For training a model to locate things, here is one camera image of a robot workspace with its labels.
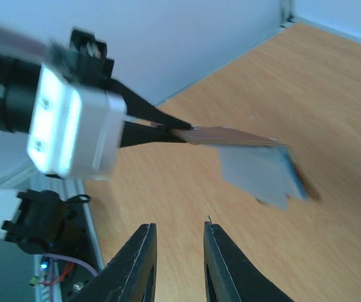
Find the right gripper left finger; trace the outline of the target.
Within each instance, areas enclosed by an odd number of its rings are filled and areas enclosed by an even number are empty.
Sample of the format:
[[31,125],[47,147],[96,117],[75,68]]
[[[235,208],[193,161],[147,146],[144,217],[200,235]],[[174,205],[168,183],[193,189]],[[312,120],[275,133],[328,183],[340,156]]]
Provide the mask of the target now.
[[106,267],[71,301],[154,301],[156,266],[156,224],[142,224]]

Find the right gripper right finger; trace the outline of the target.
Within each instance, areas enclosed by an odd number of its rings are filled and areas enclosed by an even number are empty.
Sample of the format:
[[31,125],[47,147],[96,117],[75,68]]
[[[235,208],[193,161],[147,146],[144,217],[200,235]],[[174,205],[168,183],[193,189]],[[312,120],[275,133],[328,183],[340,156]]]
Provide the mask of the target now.
[[207,301],[292,301],[266,278],[219,225],[204,223]]

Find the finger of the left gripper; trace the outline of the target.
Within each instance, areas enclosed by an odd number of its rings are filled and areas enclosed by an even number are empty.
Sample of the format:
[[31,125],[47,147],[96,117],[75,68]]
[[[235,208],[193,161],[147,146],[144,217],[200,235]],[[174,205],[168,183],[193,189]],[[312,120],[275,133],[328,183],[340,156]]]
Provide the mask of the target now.
[[155,142],[186,143],[184,139],[162,126],[147,126],[129,121],[124,123],[120,148]]
[[107,90],[123,97],[127,105],[127,114],[131,117],[151,121],[169,129],[190,130],[192,128],[188,122],[160,111],[116,79],[110,79],[107,82]]

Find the brown leather card holder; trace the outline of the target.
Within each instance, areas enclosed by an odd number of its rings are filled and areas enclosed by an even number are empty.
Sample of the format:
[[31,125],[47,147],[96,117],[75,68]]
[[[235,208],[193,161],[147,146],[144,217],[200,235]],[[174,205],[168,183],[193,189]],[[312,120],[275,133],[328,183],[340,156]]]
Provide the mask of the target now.
[[318,190],[305,175],[301,166],[297,163],[292,149],[284,143],[278,142],[274,139],[265,138],[259,135],[223,126],[197,127],[192,130],[172,130],[171,132],[176,136],[184,139],[186,143],[192,145],[205,145],[216,149],[217,147],[223,145],[237,147],[287,147],[293,161],[293,166],[298,172],[298,177],[303,181],[304,188],[308,191],[308,199],[313,199],[316,201],[321,199],[321,195],[319,194]]

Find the light blue card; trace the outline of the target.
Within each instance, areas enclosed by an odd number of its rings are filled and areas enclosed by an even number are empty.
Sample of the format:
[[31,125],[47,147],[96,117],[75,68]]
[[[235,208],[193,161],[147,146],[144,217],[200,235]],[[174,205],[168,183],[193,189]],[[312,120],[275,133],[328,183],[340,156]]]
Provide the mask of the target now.
[[223,178],[258,201],[283,210],[289,197],[308,199],[287,147],[217,147]]

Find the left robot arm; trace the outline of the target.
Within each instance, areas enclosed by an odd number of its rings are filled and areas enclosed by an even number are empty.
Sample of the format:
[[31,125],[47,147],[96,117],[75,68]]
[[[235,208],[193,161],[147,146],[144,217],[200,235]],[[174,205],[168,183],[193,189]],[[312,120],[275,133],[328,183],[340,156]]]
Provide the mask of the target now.
[[[103,179],[120,148],[180,143],[191,124],[163,113],[111,77],[101,43],[53,46],[39,62],[0,54],[0,130],[25,133],[26,152],[43,175]],[[0,239],[27,254],[73,255],[86,233],[75,209],[50,190],[0,189]]]

